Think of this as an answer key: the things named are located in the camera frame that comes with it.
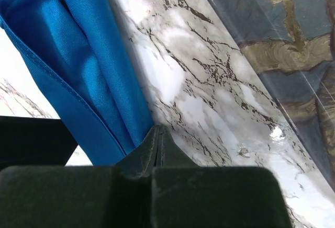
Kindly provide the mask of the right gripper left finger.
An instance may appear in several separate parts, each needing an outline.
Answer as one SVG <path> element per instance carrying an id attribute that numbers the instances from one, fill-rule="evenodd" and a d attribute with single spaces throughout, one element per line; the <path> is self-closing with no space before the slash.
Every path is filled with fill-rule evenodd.
<path id="1" fill-rule="evenodd" d="M 160 126 L 153 126 L 143 142 L 115 166 L 128 177 L 150 175 L 156 161 Z"/>

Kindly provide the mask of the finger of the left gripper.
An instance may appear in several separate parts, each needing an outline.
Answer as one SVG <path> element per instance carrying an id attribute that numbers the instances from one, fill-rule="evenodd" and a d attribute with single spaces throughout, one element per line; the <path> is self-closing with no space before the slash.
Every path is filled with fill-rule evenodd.
<path id="1" fill-rule="evenodd" d="M 59 119 L 1 116 L 1 169 L 64 166 L 76 147 L 77 142 Z"/>

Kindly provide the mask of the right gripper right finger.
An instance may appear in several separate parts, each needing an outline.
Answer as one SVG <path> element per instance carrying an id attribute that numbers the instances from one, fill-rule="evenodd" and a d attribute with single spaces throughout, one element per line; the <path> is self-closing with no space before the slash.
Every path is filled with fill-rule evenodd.
<path id="1" fill-rule="evenodd" d="M 156 167 L 198 167 L 174 142 L 166 126 L 157 126 Z"/>

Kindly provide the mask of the blue cloth napkin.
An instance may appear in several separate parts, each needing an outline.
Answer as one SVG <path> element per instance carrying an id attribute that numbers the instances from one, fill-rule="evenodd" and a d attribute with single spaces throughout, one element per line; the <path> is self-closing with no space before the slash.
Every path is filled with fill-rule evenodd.
<path id="1" fill-rule="evenodd" d="M 1 0 L 1 27 L 92 164 L 141 144 L 153 120 L 108 0 Z"/>

